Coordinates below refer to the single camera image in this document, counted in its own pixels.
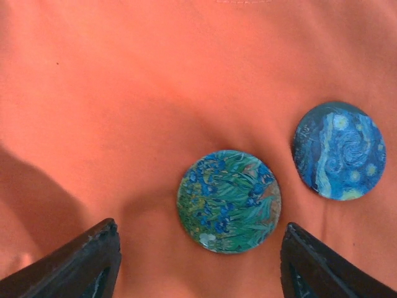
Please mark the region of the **orange garment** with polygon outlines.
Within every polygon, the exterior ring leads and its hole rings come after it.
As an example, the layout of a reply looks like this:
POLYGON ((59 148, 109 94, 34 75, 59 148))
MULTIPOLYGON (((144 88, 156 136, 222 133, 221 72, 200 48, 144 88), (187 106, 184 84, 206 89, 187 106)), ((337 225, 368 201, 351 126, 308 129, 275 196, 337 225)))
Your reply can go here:
POLYGON ((282 297, 289 222, 396 287, 396 2, 2 1, 1 276, 107 217, 115 297, 282 297), (350 202, 317 196, 292 159, 327 99, 386 143, 381 181, 350 202), (194 243, 175 200, 195 160, 228 148, 282 192, 274 233, 234 256, 194 243))

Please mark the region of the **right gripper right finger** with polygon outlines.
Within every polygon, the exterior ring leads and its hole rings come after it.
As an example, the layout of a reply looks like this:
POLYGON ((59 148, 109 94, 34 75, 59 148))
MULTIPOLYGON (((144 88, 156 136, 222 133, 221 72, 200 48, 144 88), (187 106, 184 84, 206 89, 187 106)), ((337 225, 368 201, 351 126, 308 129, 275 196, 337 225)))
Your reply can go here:
POLYGON ((283 236, 280 272, 284 297, 396 297, 294 222, 283 236))

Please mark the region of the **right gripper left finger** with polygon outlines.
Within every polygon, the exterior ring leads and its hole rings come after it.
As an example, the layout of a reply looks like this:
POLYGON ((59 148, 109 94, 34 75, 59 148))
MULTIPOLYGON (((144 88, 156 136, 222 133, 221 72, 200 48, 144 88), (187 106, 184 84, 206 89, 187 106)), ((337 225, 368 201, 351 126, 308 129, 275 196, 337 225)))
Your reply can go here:
POLYGON ((107 218, 1 280, 1 297, 112 297, 121 263, 120 236, 107 218))

